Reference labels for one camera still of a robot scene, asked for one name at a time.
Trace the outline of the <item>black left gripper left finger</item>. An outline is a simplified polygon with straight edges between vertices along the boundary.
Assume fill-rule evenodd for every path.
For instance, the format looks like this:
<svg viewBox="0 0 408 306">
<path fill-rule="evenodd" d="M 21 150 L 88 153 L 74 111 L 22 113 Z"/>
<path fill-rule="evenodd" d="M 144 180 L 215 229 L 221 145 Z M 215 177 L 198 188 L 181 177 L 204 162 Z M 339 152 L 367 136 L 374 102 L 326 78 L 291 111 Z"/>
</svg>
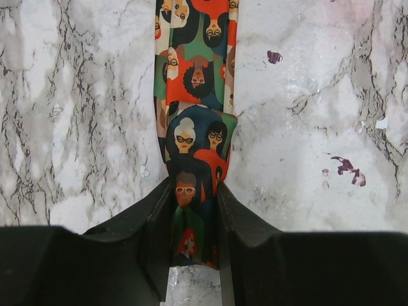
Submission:
<svg viewBox="0 0 408 306">
<path fill-rule="evenodd" d="M 2 305 L 159 305 L 170 267 L 169 180 L 79 235 L 1 228 Z"/>
</svg>

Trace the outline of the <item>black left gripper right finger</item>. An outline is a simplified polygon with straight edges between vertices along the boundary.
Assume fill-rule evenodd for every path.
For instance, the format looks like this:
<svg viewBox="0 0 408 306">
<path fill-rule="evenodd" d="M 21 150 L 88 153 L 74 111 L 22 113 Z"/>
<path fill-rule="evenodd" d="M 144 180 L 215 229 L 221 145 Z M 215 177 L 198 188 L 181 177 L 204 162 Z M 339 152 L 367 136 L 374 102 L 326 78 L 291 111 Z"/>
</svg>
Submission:
<svg viewBox="0 0 408 306">
<path fill-rule="evenodd" d="M 406 305 L 407 235 L 283 232 L 217 188 L 224 305 Z"/>
</svg>

